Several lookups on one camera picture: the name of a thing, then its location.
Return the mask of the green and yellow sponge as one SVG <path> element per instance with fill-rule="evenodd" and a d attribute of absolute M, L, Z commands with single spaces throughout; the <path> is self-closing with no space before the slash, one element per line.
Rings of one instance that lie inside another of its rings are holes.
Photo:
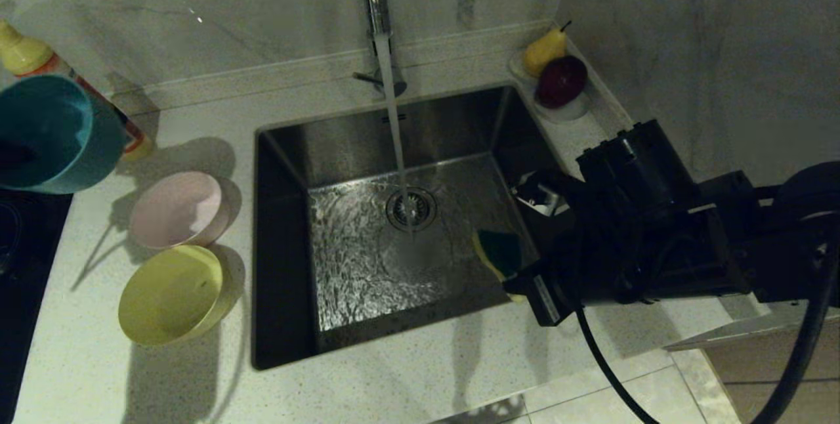
<path fill-rule="evenodd" d="M 475 230 L 472 244 L 480 262 L 495 275 L 499 284 L 516 276 L 523 267 L 521 240 L 516 234 Z"/>

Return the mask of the blue plastic bowl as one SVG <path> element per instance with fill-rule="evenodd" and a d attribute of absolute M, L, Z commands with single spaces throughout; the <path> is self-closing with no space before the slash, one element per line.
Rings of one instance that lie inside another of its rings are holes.
<path fill-rule="evenodd" d="M 0 188 L 74 194 L 114 172 L 127 137 L 115 112 L 68 77 L 23 78 L 0 92 L 0 140 L 37 158 L 0 172 Z"/>

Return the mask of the orange label dish soap bottle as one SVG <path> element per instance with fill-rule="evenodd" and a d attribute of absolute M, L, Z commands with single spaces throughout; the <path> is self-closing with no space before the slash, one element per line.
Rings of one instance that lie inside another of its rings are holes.
<path fill-rule="evenodd" d="M 81 74 L 75 71 L 53 47 L 42 40 L 21 34 L 3 18 L 0 18 L 0 61 L 6 71 L 17 78 L 42 74 L 68 77 L 82 86 L 88 95 L 107 104 L 107 107 L 112 109 L 122 122 L 128 137 L 123 149 L 124 161 L 137 161 L 149 155 L 155 148 L 155 142 L 123 110 L 84 80 Z"/>

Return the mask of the stainless steel sink basin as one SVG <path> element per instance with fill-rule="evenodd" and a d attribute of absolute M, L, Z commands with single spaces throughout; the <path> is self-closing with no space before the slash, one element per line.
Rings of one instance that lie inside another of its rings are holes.
<path fill-rule="evenodd" d="M 505 303 L 473 233 L 517 235 L 530 263 L 571 227 L 511 194 L 522 175 L 561 166 L 519 90 L 400 105 L 397 119 L 404 176 L 386 109 L 256 135 L 258 370 Z"/>

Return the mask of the round metal drain strainer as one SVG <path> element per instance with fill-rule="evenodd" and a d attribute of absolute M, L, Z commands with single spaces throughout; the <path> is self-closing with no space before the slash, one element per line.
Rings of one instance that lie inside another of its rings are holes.
<path fill-rule="evenodd" d="M 400 232 L 422 232 L 437 219 L 438 203 L 429 191 L 410 187 L 397 190 L 386 202 L 388 223 Z"/>

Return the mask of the small white dish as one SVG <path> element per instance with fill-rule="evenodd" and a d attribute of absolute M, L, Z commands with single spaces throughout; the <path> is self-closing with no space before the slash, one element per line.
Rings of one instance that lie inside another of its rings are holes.
<path fill-rule="evenodd" d="M 513 74 L 513 77 L 522 85 L 525 93 L 534 104 L 537 113 L 546 121 L 553 124 L 565 124 L 580 119 L 588 112 L 588 103 L 591 99 L 585 94 L 581 93 L 573 101 L 567 103 L 558 109 L 549 109 L 538 103 L 536 99 L 537 78 L 527 74 L 522 64 L 522 56 L 524 51 L 522 49 L 516 50 L 515 53 L 508 60 L 508 69 Z"/>

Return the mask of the beige wooden cabinet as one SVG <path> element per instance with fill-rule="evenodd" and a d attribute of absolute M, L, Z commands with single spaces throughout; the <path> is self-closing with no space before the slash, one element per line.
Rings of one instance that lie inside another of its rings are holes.
<path fill-rule="evenodd" d="M 756 418 L 778 384 L 806 311 L 804 303 L 695 335 L 666 350 L 700 351 L 743 422 Z M 840 308 L 831 308 L 807 372 L 779 424 L 840 424 Z"/>

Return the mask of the pink plastic bowl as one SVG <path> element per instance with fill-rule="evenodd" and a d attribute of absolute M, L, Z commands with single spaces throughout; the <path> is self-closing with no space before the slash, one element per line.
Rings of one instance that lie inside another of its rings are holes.
<path fill-rule="evenodd" d="M 141 194 L 129 218 L 129 235 L 143 247 L 212 244 L 227 229 L 231 208 L 222 185 L 201 171 L 175 173 Z"/>

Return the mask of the black induction cooktop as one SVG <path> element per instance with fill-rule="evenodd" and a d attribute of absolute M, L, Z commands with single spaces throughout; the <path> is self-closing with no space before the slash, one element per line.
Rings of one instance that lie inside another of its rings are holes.
<path fill-rule="evenodd" d="M 11 424 L 73 196 L 0 190 L 0 424 Z"/>

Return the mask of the dark red apple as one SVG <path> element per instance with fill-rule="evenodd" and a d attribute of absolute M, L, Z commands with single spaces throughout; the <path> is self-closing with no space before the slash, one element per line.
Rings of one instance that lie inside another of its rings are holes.
<path fill-rule="evenodd" d="M 547 109 L 558 109 L 581 95 L 587 81 L 588 69 L 578 57 L 556 58 L 538 78 L 535 100 Z"/>

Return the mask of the yellow plastic bowl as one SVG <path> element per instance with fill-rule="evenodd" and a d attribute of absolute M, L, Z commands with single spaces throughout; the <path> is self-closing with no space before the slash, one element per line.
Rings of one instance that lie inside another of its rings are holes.
<path fill-rule="evenodd" d="M 216 326 L 238 298 L 227 266 L 200 245 L 160 251 L 132 275 L 118 305 L 129 340 L 145 347 L 198 337 Z"/>

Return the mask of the running water stream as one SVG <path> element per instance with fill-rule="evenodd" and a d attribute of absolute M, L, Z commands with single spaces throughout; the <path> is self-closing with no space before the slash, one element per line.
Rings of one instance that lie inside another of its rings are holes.
<path fill-rule="evenodd" d="M 394 77 L 395 71 L 393 70 L 391 65 L 389 35 L 384 33 L 375 34 L 374 45 L 376 50 L 376 57 L 378 59 L 379 68 L 381 71 L 383 92 L 386 95 L 388 124 L 390 127 L 391 140 L 395 150 L 397 175 L 400 182 L 401 192 L 405 193 L 405 191 L 407 191 L 408 188 L 408 182 L 403 159 L 401 129 L 396 104 Z M 411 236 L 411 238 L 413 238 L 414 232 L 409 232 L 409 235 Z"/>

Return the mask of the yellow pear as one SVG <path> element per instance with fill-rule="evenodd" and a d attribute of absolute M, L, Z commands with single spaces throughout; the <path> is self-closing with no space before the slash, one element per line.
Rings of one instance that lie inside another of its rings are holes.
<path fill-rule="evenodd" d="M 561 27 L 551 28 L 545 35 L 525 48 L 521 57 L 525 74 L 538 78 L 546 65 L 566 56 L 568 42 L 566 29 L 571 23 L 572 21 L 569 20 Z"/>

